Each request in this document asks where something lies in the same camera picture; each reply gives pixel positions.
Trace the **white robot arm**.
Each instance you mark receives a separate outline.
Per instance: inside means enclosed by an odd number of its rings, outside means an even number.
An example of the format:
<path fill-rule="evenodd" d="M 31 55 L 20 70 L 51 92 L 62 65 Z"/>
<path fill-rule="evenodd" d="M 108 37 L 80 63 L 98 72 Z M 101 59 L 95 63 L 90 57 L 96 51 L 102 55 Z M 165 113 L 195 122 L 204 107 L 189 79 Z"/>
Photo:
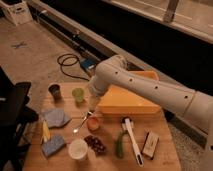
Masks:
<path fill-rule="evenodd" d="M 200 171 L 213 171 L 213 96 L 184 86 L 135 75 L 126 68 L 127 60 L 121 55 L 114 55 L 100 62 L 89 81 L 90 93 L 101 97 L 106 94 L 110 85 L 116 85 L 178 114 L 207 134 Z"/>

